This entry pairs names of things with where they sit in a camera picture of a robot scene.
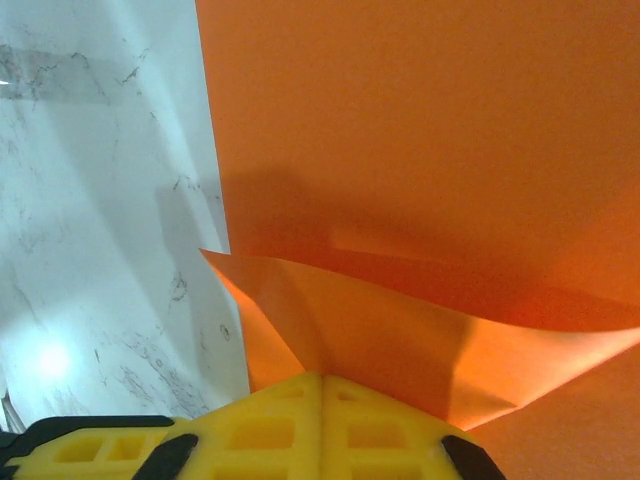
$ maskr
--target white marble surface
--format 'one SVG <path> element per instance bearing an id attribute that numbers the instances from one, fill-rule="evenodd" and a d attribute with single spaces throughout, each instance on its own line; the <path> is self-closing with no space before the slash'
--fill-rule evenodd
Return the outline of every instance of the white marble surface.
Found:
<path id="1" fill-rule="evenodd" d="M 0 364 L 25 424 L 247 393 L 192 0 L 0 2 Z"/>

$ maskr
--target black rubber strip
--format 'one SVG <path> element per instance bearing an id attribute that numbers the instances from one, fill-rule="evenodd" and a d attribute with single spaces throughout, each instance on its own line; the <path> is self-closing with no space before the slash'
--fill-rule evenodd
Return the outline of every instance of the black rubber strip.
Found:
<path id="1" fill-rule="evenodd" d="M 8 447 L 0 448 L 0 467 L 13 457 L 26 457 L 36 447 L 83 428 L 170 427 L 173 423 L 171 418 L 160 415 L 45 418 L 18 435 Z"/>
<path id="2" fill-rule="evenodd" d="M 462 480 L 507 480 L 487 452 L 464 438 L 447 435 L 440 443 Z"/>
<path id="3" fill-rule="evenodd" d="M 175 480 L 197 444 L 198 436 L 192 433 L 161 443 L 153 449 L 132 480 Z"/>

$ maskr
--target orange background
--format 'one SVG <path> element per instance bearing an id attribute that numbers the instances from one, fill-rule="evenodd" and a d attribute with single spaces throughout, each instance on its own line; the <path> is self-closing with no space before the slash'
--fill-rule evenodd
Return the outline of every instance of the orange background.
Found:
<path id="1" fill-rule="evenodd" d="M 200 0 L 234 254 L 209 260 L 241 300 L 254 385 L 343 369 L 470 426 L 636 343 L 639 13 L 634 1 Z M 364 368 L 385 366 L 380 349 L 391 385 Z M 637 370 L 602 381 L 637 385 Z M 569 457 L 589 463 L 580 429 L 558 428 L 570 385 L 481 427 L 507 474 L 553 478 L 533 458 L 556 478 L 571 477 Z M 637 405 L 610 397 L 571 413 L 599 422 Z M 630 465 L 635 422 L 603 424 L 618 427 L 601 445 L 611 468 Z M 495 434 L 510 425 L 566 455 L 511 454 Z"/>

